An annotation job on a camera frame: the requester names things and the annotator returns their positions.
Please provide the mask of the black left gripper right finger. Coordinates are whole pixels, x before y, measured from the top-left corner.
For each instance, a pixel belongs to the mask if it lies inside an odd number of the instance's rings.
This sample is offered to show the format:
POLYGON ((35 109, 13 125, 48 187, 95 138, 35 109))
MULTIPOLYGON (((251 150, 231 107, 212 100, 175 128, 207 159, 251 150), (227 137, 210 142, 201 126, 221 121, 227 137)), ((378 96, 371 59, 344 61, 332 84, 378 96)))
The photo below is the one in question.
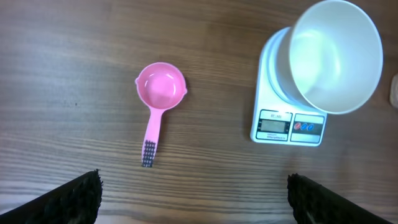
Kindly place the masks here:
POLYGON ((289 175, 287 190, 297 223, 390 224, 304 175, 289 175))

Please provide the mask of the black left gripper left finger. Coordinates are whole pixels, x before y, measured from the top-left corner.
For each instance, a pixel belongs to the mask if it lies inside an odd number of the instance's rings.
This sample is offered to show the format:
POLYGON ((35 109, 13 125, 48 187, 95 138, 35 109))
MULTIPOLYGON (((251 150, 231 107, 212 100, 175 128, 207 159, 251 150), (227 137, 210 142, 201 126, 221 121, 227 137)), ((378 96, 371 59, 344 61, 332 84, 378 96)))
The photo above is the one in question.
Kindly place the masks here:
POLYGON ((94 224, 102 201, 99 170, 89 171, 1 215, 1 223, 94 224))

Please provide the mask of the pink plastic measuring scoop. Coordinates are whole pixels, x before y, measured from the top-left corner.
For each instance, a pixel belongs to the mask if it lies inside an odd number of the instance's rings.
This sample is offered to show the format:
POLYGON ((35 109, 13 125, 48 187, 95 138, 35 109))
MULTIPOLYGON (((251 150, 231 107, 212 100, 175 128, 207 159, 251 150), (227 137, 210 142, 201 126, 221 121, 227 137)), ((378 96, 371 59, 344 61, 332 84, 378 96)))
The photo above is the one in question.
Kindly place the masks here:
POLYGON ((152 167, 158 147, 162 115, 176 107, 187 94, 182 72, 174 65, 156 62, 146 66, 135 80, 141 101, 150 117, 142 144, 141 166, 152 167))

